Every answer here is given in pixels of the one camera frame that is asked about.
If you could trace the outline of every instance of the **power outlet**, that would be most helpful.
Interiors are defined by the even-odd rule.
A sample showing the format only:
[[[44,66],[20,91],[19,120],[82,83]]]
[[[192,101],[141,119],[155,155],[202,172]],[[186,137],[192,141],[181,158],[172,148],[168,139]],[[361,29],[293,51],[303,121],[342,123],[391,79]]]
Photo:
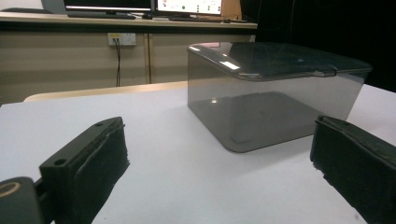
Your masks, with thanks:
[[[107,39],[109,46],[115,46],[115,41],[118,41],[120,46],[136,45],[136,34],[108,33]]]

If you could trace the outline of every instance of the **computer monitor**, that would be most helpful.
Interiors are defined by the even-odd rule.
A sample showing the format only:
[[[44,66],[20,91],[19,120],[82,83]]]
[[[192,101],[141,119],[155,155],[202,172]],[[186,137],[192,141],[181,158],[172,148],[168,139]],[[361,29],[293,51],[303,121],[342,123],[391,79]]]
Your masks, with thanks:
[[[152,0],[64,0],[66,11],[96,11],[106,14],[117,12],[150,13]]]
[[[156,15],[221,16],[222,0],[154,0]]]

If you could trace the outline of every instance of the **storage box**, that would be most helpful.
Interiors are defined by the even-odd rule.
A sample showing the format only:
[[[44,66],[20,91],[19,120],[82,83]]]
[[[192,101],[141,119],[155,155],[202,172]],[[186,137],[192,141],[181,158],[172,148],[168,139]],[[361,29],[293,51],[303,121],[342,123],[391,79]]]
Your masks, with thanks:
[[[188,47],[188,105],[229,150],[314,133],[319,115],[347,119],[371,66],[280,43]]]

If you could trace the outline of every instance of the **white table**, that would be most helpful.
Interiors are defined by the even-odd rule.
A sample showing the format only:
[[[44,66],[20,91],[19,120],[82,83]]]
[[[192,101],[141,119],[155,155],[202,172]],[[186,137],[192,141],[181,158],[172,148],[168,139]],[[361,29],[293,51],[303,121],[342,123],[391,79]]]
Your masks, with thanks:
[[[396,94],[364,85],[348,121],[396,145]],[[187,108],[187,89],[0,107],[0,180],[38,166],[95,122],[122,116],[131,165],[94,223],[365,223],[309,160],[312,136],[245,154]]]

